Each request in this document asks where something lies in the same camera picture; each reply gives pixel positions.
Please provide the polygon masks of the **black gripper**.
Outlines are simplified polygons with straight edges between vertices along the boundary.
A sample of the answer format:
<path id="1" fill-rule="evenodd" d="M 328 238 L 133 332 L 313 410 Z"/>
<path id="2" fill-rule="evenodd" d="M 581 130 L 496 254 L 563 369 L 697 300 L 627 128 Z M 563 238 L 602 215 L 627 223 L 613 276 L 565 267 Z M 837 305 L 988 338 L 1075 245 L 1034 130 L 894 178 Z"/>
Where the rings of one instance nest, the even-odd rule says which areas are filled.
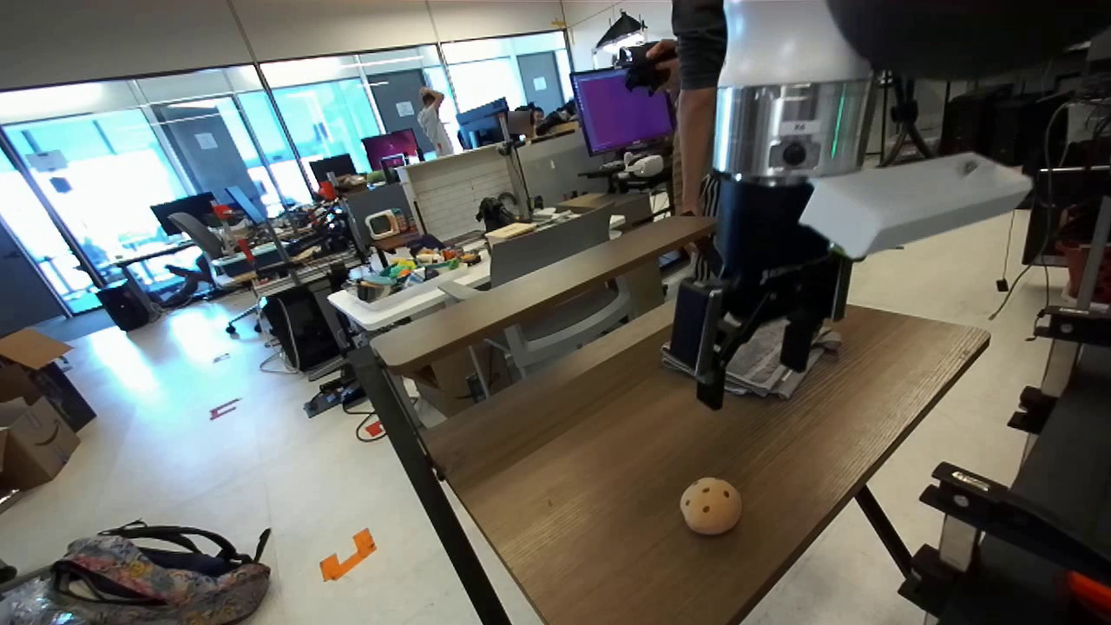
<path id="1" fill-rule="evenodd" d="M 780 364 L 809 369 L 818 326 L 841 305 L 847 259 L 797 215 L 809 179 L 715 179 L 715 236 L 676 287 L 670 354 L 697 370 L 697 399 L 720 410 L 734 354 L 786 318 Z"/>

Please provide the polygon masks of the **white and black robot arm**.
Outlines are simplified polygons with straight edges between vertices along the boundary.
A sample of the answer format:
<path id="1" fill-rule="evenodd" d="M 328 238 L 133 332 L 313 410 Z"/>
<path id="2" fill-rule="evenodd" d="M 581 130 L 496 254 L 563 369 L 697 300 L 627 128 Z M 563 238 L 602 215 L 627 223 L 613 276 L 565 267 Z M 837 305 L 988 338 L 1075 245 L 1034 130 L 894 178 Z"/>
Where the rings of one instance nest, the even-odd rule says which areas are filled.
<path id="1" fill-rule="evenodd" d="M 715 405 L 768 322 L 803 370 L 841 316 L 847 267 L 1014 209 L 1030 179 L 988 155 L 864 162 L 872 78 L 977 78 L 1102 34 L 1111 0 L 720 0 L 679 34 L 715 98 L 715 223 L 684 282 L 670 359 Z"/>

